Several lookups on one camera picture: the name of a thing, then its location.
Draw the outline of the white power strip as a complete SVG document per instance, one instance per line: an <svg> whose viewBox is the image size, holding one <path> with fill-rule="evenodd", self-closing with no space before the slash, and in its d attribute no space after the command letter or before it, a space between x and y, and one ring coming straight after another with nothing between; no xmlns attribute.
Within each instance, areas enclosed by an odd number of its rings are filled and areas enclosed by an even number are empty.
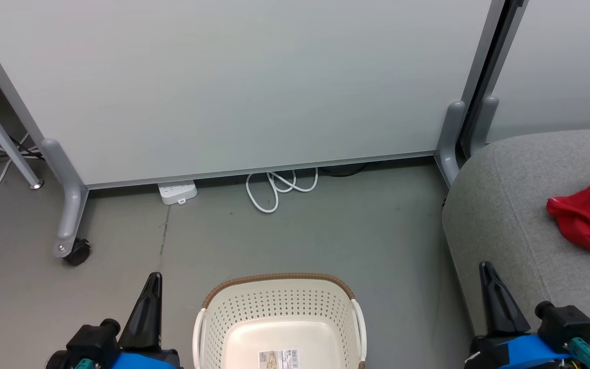
<svg viewBox="0 0 590 369"><path fill-rule="evenodd" d="M185 204L189 199L195 198L198 194L193 180L164 182L158 183L157 186L162 203L167 206Z"/></svg>

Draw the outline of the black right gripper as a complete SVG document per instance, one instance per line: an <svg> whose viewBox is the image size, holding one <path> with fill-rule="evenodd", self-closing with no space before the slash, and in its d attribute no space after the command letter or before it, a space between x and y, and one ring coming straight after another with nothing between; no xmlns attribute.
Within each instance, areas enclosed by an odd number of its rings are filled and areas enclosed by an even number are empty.
<svg viewBox="0 0 590 369"><path fill-rule="evenodd" d="M525 335L531 326L493 264L483 261L478 270L487 336L471 341L466 369L501 369L510 364L508 341Z"/></svg>

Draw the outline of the grey partition foot with caster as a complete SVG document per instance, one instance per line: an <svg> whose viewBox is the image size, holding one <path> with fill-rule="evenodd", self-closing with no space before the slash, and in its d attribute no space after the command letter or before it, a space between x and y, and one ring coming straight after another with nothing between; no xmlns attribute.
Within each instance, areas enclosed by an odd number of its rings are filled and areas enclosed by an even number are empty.
<svg viewBox="0 0 590 369"><path fill-rule="evenodd" d="M59 220L56 242L52 248L54 257L62 259L72 250L75 238L79 238L77 231L89 190L83 184L58 140L43 139L40 143L40 151L64 192L62 215Z"/></svg>

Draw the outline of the narrow white partition panel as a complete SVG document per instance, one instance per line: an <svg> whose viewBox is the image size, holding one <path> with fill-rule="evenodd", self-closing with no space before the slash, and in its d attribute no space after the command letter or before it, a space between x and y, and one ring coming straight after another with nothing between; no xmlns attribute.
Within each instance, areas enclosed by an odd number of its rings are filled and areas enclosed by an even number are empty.
<svg viewBox="0 0 590 369"><path fill-rule="evenodd" d="M499 98L486 143L590 129L590 0L526 0L487 96Z"/></svg>

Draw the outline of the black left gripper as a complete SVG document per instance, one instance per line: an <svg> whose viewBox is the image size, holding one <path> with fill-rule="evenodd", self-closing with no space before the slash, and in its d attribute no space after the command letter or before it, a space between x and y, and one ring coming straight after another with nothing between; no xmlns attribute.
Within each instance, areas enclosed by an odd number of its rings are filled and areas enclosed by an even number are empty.
<svg viewBox="0 0 590 369"><path fill-rule="evenodd" d="M125 351L154 352L162 349L162 275L148 276L133 311L122 330L119 345ZM182 369L177 350L162 350L159 359Z"/></svg>

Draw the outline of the wide white partition panel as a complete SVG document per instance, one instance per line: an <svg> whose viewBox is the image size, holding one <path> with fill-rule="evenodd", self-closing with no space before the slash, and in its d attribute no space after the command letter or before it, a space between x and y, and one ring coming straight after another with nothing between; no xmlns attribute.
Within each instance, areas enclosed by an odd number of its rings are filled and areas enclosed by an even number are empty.
<svg viewBox="0 0 590 369"><path fill-rule="evenodd" d="M491 0L0 0L0 66L87 186L428 154Z"/></svg>

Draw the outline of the black caster wheel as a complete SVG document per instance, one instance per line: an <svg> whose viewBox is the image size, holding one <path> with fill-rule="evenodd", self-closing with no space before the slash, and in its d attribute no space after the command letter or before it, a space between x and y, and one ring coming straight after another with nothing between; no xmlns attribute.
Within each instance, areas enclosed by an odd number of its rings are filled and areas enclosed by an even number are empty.
<svg viewBox="0 0 590 369"><path fill-rule="evenodd" d="M75 238L72 250L63 257L63 261L72 267L83 264L91 254L91 245L85 238Z"/></svg>

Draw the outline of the cream perforated laundry basket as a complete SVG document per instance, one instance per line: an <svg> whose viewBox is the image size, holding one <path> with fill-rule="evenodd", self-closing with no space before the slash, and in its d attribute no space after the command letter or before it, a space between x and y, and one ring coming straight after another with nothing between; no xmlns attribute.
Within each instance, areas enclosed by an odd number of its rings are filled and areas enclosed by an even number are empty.
<svg viewBox="0 0 590 369"><path fill-rule="evenodd" d="M300 369L366 369L367 325L344 281L316 273L246 276L204 299L194 369L259 369L259 352L298 350Z"/></svg>

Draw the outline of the grey fabric sofa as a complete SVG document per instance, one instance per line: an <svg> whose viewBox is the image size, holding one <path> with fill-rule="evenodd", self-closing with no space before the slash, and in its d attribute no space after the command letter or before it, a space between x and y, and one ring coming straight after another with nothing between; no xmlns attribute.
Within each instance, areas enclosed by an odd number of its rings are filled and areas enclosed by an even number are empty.
<svg viewBox="0 0 590 369"><path fill-rule="evenodd" d="M442 226L473 330L486 333L478 265L489 261L531 325L542 301L590 317L590 251L568 241L547 200L590 186L590 129L513 136L479 150L449 190Z"/></svg>

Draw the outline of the paper label in basket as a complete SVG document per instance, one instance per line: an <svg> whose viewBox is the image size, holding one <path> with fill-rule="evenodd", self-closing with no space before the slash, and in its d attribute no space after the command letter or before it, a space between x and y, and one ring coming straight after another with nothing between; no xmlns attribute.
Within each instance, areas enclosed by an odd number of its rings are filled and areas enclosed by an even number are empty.
<svg viewBox="0 0 590 369"><path fill-rule="evenodd" d="M298 350L259 352L259 369L300 369Z"/></svg>

